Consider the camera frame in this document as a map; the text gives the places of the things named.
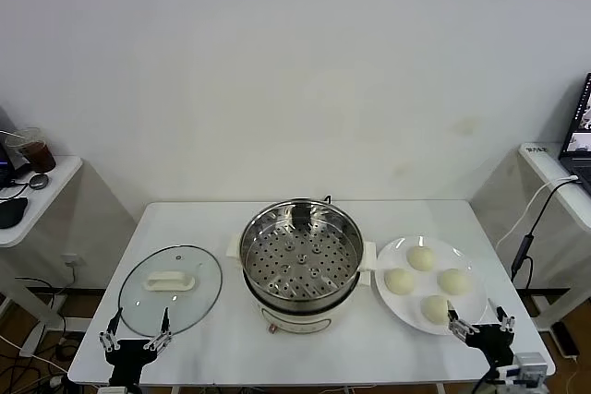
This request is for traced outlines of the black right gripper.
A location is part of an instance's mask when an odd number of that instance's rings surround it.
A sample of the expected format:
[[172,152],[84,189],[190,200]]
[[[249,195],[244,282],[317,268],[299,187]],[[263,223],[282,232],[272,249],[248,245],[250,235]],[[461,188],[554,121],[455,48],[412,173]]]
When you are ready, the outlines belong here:
[[451,301],[447,301],[448,329],[469,348],[481,351],[490,367],[506,366],[513,363],[513,327],[515,318],[507,314],[500,304],[488,299],[490,307],[499,321],[498,324],[472,326],[461,319]]

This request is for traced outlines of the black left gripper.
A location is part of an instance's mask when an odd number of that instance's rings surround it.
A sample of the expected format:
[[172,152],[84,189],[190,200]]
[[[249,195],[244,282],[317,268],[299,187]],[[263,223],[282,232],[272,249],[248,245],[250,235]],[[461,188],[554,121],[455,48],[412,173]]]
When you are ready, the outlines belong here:
[[123,309],[118,308],[110,319],[106,331],[99,333],[105,350],[105,359],[113,367],[110,385],[138,385],[142,369],[155,360],[155,351],[161,351],[172,340],[168,308],[164,309],[160,333],[148,340],[116,340],[116,332]]

